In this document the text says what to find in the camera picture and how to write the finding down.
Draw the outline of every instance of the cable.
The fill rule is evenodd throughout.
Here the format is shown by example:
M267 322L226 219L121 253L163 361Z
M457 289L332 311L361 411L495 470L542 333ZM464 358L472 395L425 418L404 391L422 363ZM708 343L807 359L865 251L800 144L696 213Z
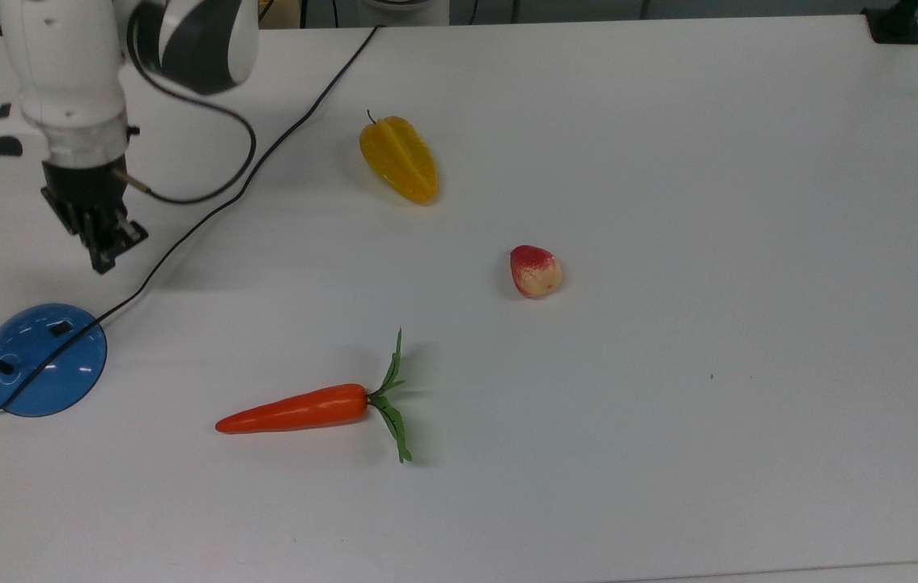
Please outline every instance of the cable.
M203 100L193 99L193 97L190 97L190 96L184 96L181 93L174 92L171 89L167 89L163 85L160 85L158 82L153 80L153 78L149 76L148 73L146 73L145 69L143 69L142 63L138 61L138 47L136 47L136 43L138 41L138 38L136 38L137 28L138 28L138 12L133 12L132 16L130 16L129 18L129 25L127 25L127 36L129 37L129 43L127 43L127 49L129 49L129 56L130 58L132 58L132 64L134 66L134 69L138 71L138 74L140 74L140 76L142 76L142 78L144 78L146 82L148 82L149 85L151 85L151 87L158 90L159 92L162 92L165 96L175 97L175 99L177 100L183 100L186 103L195 104L195 106L197 107L203 107L204 109L216 111L223 115L227 115L230 118L236 119L236 121L241 123L241 125L244 126L244 129L247 130L249 140L251 140L251 147L249 147L249 151L247 152L247 159L244 160L244 163L241 164L240 169L236 170L236 174L233 174L233 176L229 178L229 181L225 182L225 184L221 185L221 187L219 187L218 189L215 189L215 191L209 192L203 196L197 196L196 198L178 199L178 198L168 198L167 196L163 196L162 194L153 192L153 189L149 187L145 187L144 189L142 189L143 194L152 196L153 198L158 199L160 202L166 202L167 204L178 204L178 206L188 206L189 204L199 204L201 202L208 202L208 200L215 198L215 196L222 194L222 192L227 191L227 189L231 188L232 185L236 184L236 182L240 179L240 177L244 175L244 172L247 171L248 166L251 165L251 161L254 160L254 155L258 148L258 138L256 134L254 133L254 128L251 126L251 123L247 121L247 119L244 119L244 116L241 116L240 114L228 108L219 106L218 104L203 102Z
M258 22L261 22L261 19L264 18L264 15L268 14L268 8L271 8L271 5L273 5L274 3L275 3L275 0L268 0L266 7L264 7L264 10L261 11L261 14L258 15Z
M183 235L179 240L177 240L174 243L174 245L172 245L166 252L164 252L164 255L160 256L160 260L156 262L156 265L154 265L151 270L149 270L149 274L146 275L146 278L143 280L140 287L138 287L138 289L136 289L136 291L134 291L132 295L127 296L127 298L125 298L122 302L112 307L111 309L107 310L106 313L101 314L100 317L97 317L92 322L89 322L88 325L86 325L84 328L82 328L77 333L75 333L74 336L71 336L70 339L66 341L66 343L63 343L62 346L60 346L59 348L56 348L56 350L53 351L52 354L49 354L48 357L45 357L45 360L42 361L40 364L38 364L38 366L36 366L36 368L34 368L34 370L32 370L32 372L28 374L27 377L25 377L25 379L23 379L22 383L16 386L14 391L12 391L11 394L9 394L8 398L5 399L2 405L0 405L0 410L4 409L5 406L9 405L9 403L14 401L14 399L17 398L23 392L23 389L27 388L27 386L31 384L31 381L34 381L38 377L38 374L41 374L42 370L45 370L47 366L52 364L52 362L56 360L56 358L60 354L63 354L64 351L66 351L67 348L71 346L71 344L76 343L79 339L81 339L86 334L88 334L89 331L91 331L93 328L96 328L96 326L101 324L101 322L103 322L104 320L107 320L108 317L111 317L111 315L117 313L117 311L119 311L120 309L123 309L123 307L125 307L126 305L129 305L129 303L132 303L134 299L138 298L138 296L140 296L142 292L145 291L147 285L149 285L149 282L153 279L153 276L155 276L156 272L158 272L158 270L160 269L160 266L162 266L164 262L168 260L168 257L170 257L171 254L175 252L175 249L178 249L178 247L181 246L182 243L185 243L185 241L188 240L189 237L192 236L194 232L199 230L200 227L203 226L207 221L210 221L212 217L215 217L215 215L217 215L218 213L221 213L221 211L228 209L228 207L232 206L233 203L236 203L237 200L240 200L242 196L244 196L244 193L247 192L247 188L249 187L249 185L251 185L251 181L254 180L255 174L257 174L258 170L266 162L266 160L268 159L268 156L271 156L271 154L273 154L273 152L275 151L275 148L280 147L280 144L284 143L284 141L286 141L287 138L292 136L292 134L296 132L297 129L299 129L300 126L302 126L305 121L308 121L308 118L310 118L312 114L315 113L316 110L318 110L318 107L320 106L320 104L322 104L322 101L325 99L327 95L329 95L330 90L332 90L334 86L337 85L337 81L340 81L340 78L343 77L345 73L347 73L347 70L351 68L351 64L355 62L355 59L359 58L359 55L362 54L363 51L365 51L367 45L369 45L369 41L373 40L373 37L375 36L377 31L381 28L384 28L384 25L377 25L376 27L373 28L373 30L370 31L369 36L366 37L366 40L359 47L358 51L355 51L355 54L351 55L351 59L348 59L348 62L344 64L344 67L342 67L342 69L337 72L337 76L333 77L333 81L330 81L329 85L326 85L326 88L323 89L322 93L320 93L317 99L315 99L315 103L312 104L312 107L308 108L308 111L303 116L301 116L301 118L297 122L294 122L293 126L290 126L290 128L286 130L286 132L283 132L280 135L280 137L278 137L278 139L275 140L274 143L271 144L270 147L268 147L268 149L266 149L266 151L264 151L264 154L261 155L261 158L258 159L258 162L254 165L254 167L251 169L251 172L248 174L247 180L244 180L244 185L240 187L240 192L237 192L236 195L234 195L232 198L230 198L229 200L226 200L226 202L223 202L221 206L216 207L216 209L204 215L204 217L200 219L199 221L197 221L196 224L193 225L192 228L190 228L187 232L185 232L185 235Z

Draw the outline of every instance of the orange carrot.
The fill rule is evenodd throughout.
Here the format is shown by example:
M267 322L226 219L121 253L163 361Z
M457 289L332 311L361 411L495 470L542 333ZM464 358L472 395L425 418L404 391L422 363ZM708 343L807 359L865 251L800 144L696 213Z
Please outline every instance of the orange carrot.
M391 355L391 368L384 377L384 383L371 394L355 383L326 387L230 415L216 423L215 429L223 434L253 434L326 428L358 421L365 417L367 407L373 406L384 416L391 435L397 441L397 460L412 461L412 454L405 448L405 425L401 414L386 397L386 392L404 383L396 380L400 368L401 330L397 332L397 346Z

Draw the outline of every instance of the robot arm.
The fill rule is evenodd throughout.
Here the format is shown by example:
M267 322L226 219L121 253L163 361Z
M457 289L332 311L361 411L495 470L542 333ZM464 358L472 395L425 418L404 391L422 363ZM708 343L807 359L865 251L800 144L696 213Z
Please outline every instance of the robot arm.
M107 272L147 236L122 200L130 136L122 47L134 43L151 73L214 95L253 67L256 0L1 0L0 14L19 78L18 99L0 106L0 155L23 154L16 136L47 145L41 193L80 236L92 268Z

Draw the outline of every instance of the table surface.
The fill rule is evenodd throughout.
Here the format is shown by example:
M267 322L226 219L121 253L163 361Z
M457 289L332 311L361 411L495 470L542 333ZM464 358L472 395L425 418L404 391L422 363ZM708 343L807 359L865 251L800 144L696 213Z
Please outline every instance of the table surface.
M262 33L219 97L261 149L366 30ZM130 170L167 195L244 156L123 75ZM15 89L0 43L0 92ZM366 110L436 155L416 207ZM0 160L0 325L101 313L210 209L126 195L151 238L100 277ZM555 252L523 300L508 251ZM215 420L377 383L378 418ZM106 325L77 406L0 415L0 580L580 582L918 561L918 47L861 16L385 29L237 206Z

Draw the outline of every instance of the artificial vegetable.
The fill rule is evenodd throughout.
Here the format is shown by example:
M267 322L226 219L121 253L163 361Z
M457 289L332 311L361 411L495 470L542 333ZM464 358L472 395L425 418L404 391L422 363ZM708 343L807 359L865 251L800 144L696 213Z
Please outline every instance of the artificial vegetable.
M289 432L294 429L326 428L361 420L368 407L374 407L388 424L391 435L397 442L397 460L412 461L412 454L405 447L405 424L401 413L388 402L386 394L392 388L404 383L397 379L401 368L401 330L397 332L395 353L391 355L391 368L380 384L380 388L367 394L366 388L355 383L326 387L284 398L282 401L255 406L235 415L230 415L215 424L223 434L253 434L253 432Z
M369 121L372 123L359 136L359 148L369 167L397 194L419 204L432 202L437 195L437 167L417 130L397 116L377 121L369 114Z
M521 245L510 251L510 272L518 291L527 298L541 298L563 281L563 269L555 255L533 245Z

